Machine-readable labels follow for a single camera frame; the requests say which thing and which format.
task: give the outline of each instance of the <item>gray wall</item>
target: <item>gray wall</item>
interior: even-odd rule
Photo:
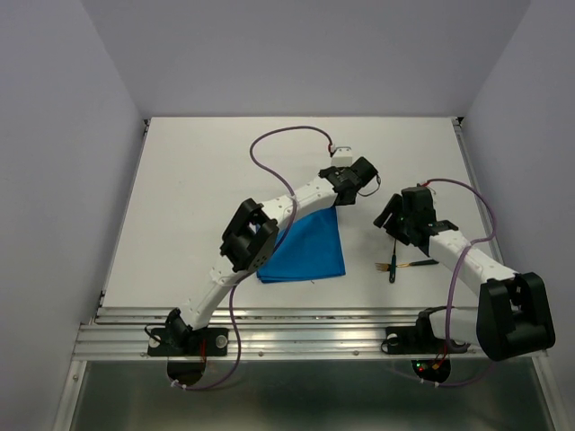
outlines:
[[[482,190],[517,270],[538,272],[553,309],[556,378],[575,412],[575,3],[527,10],[464,121]]]
[[[527,0],[82,0],[145,115],[463,115]]]
[[[49,429],[93,313],[141,119],[82,5],[0,7],[0,429]]]

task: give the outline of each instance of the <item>white table surface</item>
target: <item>white table surface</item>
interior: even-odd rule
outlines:
[[[398,268],[395,284],[376,271],[389,262],[393,241],[373,226],[388,199],[431,177],[469,181],[451,119],[405,118],[154,118],[146,138],[118,247],[106,285],[105,308],[178,306],[197,300],[213,265],[221,234],[246,198],[264,201],[285,190],[250,161],[253,139],[274,128],[312,125],[349,145],[379,170],[381,189],[338,207],[347,274],[264,285],[251,277],[239,287],[241,309],[426,308],[445,304],[451,273],[441,267]],[[293,131],[262,141],[256,156],[297,188],[330,165],[325,137]],[[457,224],[469,238],[484,236],[473,195],[436,184],[438,219]],[[489,247],[482,247],[490,254]],[[398,263],[426,259],[398,244]],[[475,306],[462,283],[455,304]]]

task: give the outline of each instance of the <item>purple cable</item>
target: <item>purple cable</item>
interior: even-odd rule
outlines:
[[[457,260],[456,267],[453,270],[453,275],[451,276],[451,283],[449,284],[449,295],[447,296],[447,307],[446,307],[446,344],[451,352],[463,353],[467,350],[469,345],[458,346],[454,344],[453,341],[451,340],[451,310],[453,308],[453,298],[456,292],[457,276],[459,275],[459,271],[461,270],[461,267],[464,264],[465,256],[467,255],[469,250],[477,243],[488,242],[491,241],[493,238],[495,238],[495,233],[497,232],[497,218],[495,217],[495,213],[493,213],[491,206],[489,205],[487,200],[485,200],[485,198],[481,195],[481,193],[476,189],[474,189],[473,187],[468,186],[464,182],[457,180],[450,180],[447,178],[433,178],[431,180],[425,181],[424,185],[427,186],[431,182],[450,182],[452,184],[456,184],[471,191],[479,200],[481,200],[481,202],[487,208],[487,212],[489,213],[489,217],[491,219],[492,224],[492,230],[489,235],[487,235],[484,238],[478,238],[470,241],[470,244],[467,247],[465,247],[464,250],[461,252],[459,259]]]
[[[286,239],[286,237],[288,236],[288,233],[291,229],[291,226],[294,224],[294,221],[296,220],[296,211],[297,211],[297,204],[295,201],[295,191],[294,189],[291,187],[291,185],[288,183],[288,181],[282,177],[279,173],[275,172],[274,170],[272,170],[270,167],[266,166],[263,163],[260,163],[256,158],[255,155],[253,155],[253,148],[264,138],[271,136],[271,135],[275,135],[277,133],[282,133],[282,132],[288,132],[290,130],[303,130],[303,129],[308,129],[308,130],[313,130],[316,132],[321,133],[322,135],[324,135],[325,137],[327,137],[329,144],[328,144],[328,152],[331,153],[331,149],[333,147],[333,142],[332,142],[332,137],[328,135],[327,132],[321,130],[320,128],[315,128],[314,126],[292,126],[289,128],[278,128],[276,130],[271,130],[268,133],[265,133],[263,135],[261,135],[260,137],[258,137],[255,141],[252,142],[252,144],[250,145],[250,158],[252,159],[252,162],[254,162],[256,164],[256,166],[258,166],[259,168],[263,169],[264,171],[270,173],[271,175],[273,175],[274,177],[276,177],[278,180],[281,181],[281,183],[286,187],[287,191],[289,192],[289,196],[292,197],[292,211],[291,211],[291,216],[289,217],[289,219],[287,220],[287,226],[286,229],[284,230],[284,233],[281,235],[281,237],[279,238],[279,241],[276,242],[275,247],[273,248],[273,253],[276,252],[276,250],[279,248],[279,246],[282,244],[282,242]],[[228,304],[228,309],[230,312],[230,320],[232,321],[232,327],[234,328],[234,334],[235,334],[235,339],[237,340],[237,357],[235,359],[234,365],[232,366],[232,368],[230,369],[230,371],[228,371],[226,373],[226,375],[224,375],[221,379],[219,379],[217,382],[208,384],[206,386],[201,386],[201,387],[195,387],[195,386],[186,386],[184,387],[182,384],[174,381],[172,378],[170,378],[170,376],[168,376],[168,380],[170,381],[170,384],[183,389],[185,391],[205,391],[205,390],[209,390],[209,389],[213,389],[216,386],[219,386],[220,384],[222,384],[223,382],[225,382],[227,379],[229,379],[232,374],[235,372],[235,370],[237,369],[237,367],[240,364],[240,359],[242,358],[242,341],[240,339],[240,330],[237,327],[237,323],[235,321],[235,316],[234,316],[234,294],[235,294],[235,289],[240,285],[240,283],[242,283],[247,277],[249,277],[251,274],[247,274],[245,277],[242,277],[238,280],[238,282],[235,284],[234,287],[232,287],[232,291],[230,292],[230,297],[229,297],[229,304]]]

